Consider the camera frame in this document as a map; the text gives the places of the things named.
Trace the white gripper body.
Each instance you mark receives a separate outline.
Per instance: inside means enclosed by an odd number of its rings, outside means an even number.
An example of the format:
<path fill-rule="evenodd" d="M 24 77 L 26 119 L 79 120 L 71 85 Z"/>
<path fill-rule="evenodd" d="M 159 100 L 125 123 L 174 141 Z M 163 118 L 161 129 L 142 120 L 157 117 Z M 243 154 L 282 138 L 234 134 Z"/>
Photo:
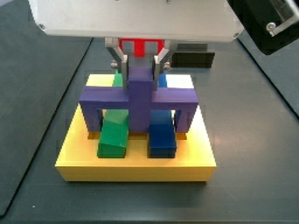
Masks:
<path fill-rule="evenodd" d="M 28 0 L 55 36 L 230 42 L 243 25 L 227 0 Z"/>

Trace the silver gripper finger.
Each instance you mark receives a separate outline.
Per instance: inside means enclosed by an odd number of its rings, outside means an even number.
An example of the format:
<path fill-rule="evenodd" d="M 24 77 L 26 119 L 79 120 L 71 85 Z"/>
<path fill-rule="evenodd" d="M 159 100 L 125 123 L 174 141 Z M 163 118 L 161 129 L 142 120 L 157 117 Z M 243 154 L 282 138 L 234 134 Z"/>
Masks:
<path fill-rule="evenodd" d="M 117 70 L 122 73 L 123 76 L 123 89 L 127 89 L 129 56 L 121 49 L 119 38 L 106 38 L 106 48 L 117 62 Z"/>
<path fill-rule="evenodd" d="M 165 72 L 165 63 L 173 57 L 178 49 L 178 41 L 167 39 L 162 51 L 154 56 L 154 90 L 158 89 L 159 75 Z"/>

